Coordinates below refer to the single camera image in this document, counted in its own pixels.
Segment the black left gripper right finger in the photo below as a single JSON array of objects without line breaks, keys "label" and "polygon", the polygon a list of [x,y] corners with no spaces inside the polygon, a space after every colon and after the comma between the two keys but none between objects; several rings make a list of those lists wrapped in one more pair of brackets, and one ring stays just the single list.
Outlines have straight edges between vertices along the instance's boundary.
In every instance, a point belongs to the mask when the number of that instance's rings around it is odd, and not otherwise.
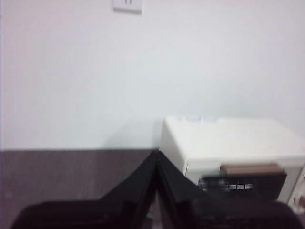
[{"label": "black left gripper right finger", "polygon": [[299,229],[301,221],[286,205],[261,199],[225,198],[199,189],[157,151],[158,194],[166,228]]}]

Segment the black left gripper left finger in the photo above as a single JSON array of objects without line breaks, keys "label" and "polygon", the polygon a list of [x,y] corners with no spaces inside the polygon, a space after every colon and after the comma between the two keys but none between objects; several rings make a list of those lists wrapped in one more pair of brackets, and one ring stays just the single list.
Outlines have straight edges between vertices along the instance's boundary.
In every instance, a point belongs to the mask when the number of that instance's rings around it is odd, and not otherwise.
[{"label": "black left gripper left finger", "polygon": [[13,229],[139,229],[156,192],[158,152],[100,199],[51,201],[24,208]]}]

